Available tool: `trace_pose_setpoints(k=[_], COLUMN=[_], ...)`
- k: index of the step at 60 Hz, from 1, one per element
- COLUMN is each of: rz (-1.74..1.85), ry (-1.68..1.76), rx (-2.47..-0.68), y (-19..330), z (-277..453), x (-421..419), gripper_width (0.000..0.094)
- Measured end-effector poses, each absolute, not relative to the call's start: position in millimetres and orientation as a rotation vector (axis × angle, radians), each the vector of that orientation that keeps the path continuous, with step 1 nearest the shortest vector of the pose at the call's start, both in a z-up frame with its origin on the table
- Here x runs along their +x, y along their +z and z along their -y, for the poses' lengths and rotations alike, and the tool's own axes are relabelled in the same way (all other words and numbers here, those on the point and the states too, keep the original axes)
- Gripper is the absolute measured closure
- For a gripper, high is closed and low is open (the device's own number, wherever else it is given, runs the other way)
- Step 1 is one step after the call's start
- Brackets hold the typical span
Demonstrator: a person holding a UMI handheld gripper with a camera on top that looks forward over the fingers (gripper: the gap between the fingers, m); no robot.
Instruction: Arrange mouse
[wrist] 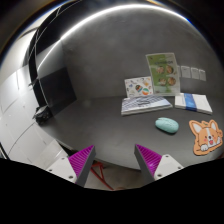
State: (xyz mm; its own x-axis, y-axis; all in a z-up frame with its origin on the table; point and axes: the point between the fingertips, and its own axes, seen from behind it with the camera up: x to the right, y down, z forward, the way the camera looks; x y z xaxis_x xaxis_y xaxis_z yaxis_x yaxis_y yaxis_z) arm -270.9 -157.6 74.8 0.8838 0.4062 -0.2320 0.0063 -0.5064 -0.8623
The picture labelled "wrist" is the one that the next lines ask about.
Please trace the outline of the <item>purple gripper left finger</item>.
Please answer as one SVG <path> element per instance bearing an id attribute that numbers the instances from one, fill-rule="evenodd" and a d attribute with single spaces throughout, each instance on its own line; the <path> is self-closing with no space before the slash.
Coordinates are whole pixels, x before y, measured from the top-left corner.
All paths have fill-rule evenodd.
<path id="1" fill-rule="evenodd" d="M 69 157 L 59 158 L 47 168 L 47 171 L 83 187 L 95 155 L 95 146 L 91 145 Z"/>

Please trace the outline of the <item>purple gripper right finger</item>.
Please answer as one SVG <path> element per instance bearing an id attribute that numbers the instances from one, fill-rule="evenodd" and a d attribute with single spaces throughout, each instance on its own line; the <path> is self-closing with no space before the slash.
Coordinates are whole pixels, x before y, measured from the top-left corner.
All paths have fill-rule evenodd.
<path id="1" fill-rule="evenodd" d="M 183 166 L 169 154 L 160 155 L 139 144 L 135 145 L 134 154 L 145 184 L 152 183 L 183 169 Z"/>

